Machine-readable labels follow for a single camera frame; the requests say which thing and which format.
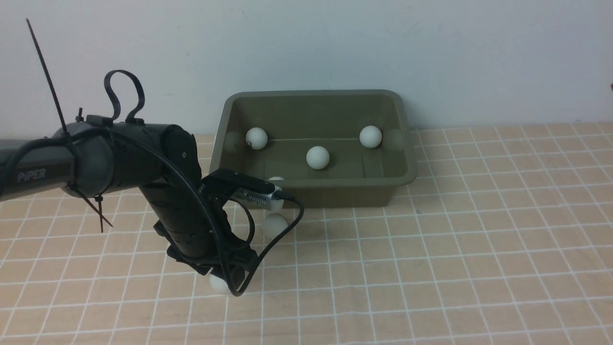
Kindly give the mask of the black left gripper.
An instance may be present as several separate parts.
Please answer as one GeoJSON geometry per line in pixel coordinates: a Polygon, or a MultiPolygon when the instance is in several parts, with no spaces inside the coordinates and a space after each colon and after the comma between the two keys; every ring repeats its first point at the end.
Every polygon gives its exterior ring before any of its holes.
{"type": "Polygon", "coordinates": [[[177,246],[178,241],[171,238],[172,232],[166,230],[166,240],[169,242],[167,255],[180,264],[185,264],[195,270],[200,275],[216,277],[227,284],[228,288],[247,288],[258,267],[259,256],[252,249],[251,243],[255,236],[255,226],[249,226],[247,239],[243,240],[236,235],[228,237],[226,240],[226,250],[224,251],[228,269],[228,277],[224,273],[224,265],[221,256],[213,245],[212,255],[201,258],[188,258],[183,255],[177,246]]]}

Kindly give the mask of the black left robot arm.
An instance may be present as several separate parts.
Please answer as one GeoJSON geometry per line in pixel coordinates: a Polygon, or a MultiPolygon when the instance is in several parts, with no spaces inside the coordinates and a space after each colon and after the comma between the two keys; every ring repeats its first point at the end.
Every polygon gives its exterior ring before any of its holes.
{"type": "Polygon", "coordinates": [[[252,249],[254,222],[242,240],[223,206],[241,192],[274,186],[231,170],[203,176],[193,135],[177,125],[108,119],[78,121],[50,138],[1,141],[1,200],[61,188],[90,204],[103,195],[138,188],[153,208],[167,254],[198,273],[212,273],[241,295],[261,257],[252,249]]]}

